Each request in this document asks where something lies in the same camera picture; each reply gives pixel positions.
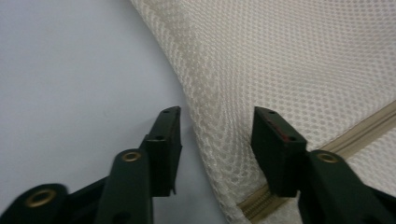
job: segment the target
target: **white table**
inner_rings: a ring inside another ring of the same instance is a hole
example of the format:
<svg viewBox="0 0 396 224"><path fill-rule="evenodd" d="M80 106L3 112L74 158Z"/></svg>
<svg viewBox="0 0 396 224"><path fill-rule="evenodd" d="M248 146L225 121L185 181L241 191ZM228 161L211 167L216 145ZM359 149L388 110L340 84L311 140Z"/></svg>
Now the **white table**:
<svg viewBox="0 0 396 224"><path fill-rule="evenodd" d="M173 105L177 195L154 199L155 223L226 223L177 76L128 0L1 1L0 212L37 185L74 192L108 175Z"/></svg>

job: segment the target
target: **zipper teeth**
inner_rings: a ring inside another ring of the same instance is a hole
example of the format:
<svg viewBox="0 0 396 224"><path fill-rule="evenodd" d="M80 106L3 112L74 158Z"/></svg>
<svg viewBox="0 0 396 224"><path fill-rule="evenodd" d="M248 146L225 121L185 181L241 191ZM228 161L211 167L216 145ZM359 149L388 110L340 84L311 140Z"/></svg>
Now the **zipper teeth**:
<svg viewBox="0 0 396 224"><path fill-rule="evenodd" d="M376 133L375 136L377 138L381 135L381 133L385 133L385 131L390 130L390 128L394 127L394 125L392 126L392 124L396 123L396 110L394 109L395 107L396 107L396 101L384 108L385 111L388 111L388 113L386 113L385 116L377 118L378 119L377 121L373 122L372 124L369 124L367 127L364 127L364 131L357 132L356 134L350 136L348 140L345 141L344 144L339 143L336 144L336 146L334 147L327 145L324 147L325 150L328 150L333 153L341 154L341 156L343 157L347 157L357 152L357 150L353 150L352 153L348 153L349 152L348 149L350 146L353 146L354 143L356 143L358 140L363 139L365 136L372 135L372 133ZM380 129L383 126L385 126L384 128L387 129L384 132L378 132L378 129ZM268 189L268 185L263 186L261 189L264 189L263 194L258 196L256 200L253 201L253 203L246 204L245 209L242 209L246 218L249 219L250 221L255 219L255 217L257 217L258 215L264 213L270 214L272 211L266 211L266 208L269 208L268 205L277 198L275 195L271 194L270 190Z"/></svg>

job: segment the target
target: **white mesh bag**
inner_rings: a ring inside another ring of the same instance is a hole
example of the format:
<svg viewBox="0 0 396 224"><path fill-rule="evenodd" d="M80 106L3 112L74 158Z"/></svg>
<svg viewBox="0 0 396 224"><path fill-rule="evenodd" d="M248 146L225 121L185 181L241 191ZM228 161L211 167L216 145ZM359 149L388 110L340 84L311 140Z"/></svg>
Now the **white mesh bag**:
<svg viewBox="0 0 396 224"><path fill-rule="evenodd" d="M266 184L249 147L255 105L281 114L309 150L356 132L372 117L392 123L394 1L132 2L183 86L206 171L232 223L301 222L293 203L263 219L264 205L251 199ZM367 153L352 159L357 170L381 159ZM396 180L384 181L395 187Z"/></svg>

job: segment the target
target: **brass screw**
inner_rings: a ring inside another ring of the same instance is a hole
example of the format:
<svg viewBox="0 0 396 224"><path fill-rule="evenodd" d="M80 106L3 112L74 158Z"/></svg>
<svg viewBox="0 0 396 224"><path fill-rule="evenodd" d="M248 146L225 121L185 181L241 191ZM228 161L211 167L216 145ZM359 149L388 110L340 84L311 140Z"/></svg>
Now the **brass screw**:
<svg viewBox="0 0 396 224"><path fill-rule="evenodd" d="M124 161L137 161L140 157L142 157L142 155L138 152L128 152L122 155Z"/></svg>
<svg viewBox="0 0 396 224"><path fill-rule="evenodd" d="M53 189L42 189L32 194L26 199L25 205L31 208L38 207L49 203L55 198L56 191Z"/></svg>
<svg viewBox="0 0 396 224"><path fill-rule="evenodd" d="M321 161L326 161L326 162L329 162L329 163L336 163L336 162L338 162L338 159L337 159L337 158L335 158L333 155L327 154L327 153L320 153L320 154L318 154L318 158L319 158Z"/></svg>

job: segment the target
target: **zipper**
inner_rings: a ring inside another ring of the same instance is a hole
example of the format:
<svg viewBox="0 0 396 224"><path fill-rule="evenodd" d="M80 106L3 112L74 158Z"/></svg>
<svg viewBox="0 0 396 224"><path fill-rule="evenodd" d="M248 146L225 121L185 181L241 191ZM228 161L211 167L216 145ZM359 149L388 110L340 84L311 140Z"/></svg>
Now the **zipper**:
<svg viewBox="0 0 396 224"><path fill-rule="evenodd" d="M394 127L396 127L396 101L363 120L321 149L347 159ZM258 223L286 201L287 199L271 194L268 185L264 185L238 206L251 223Z"/></svg>

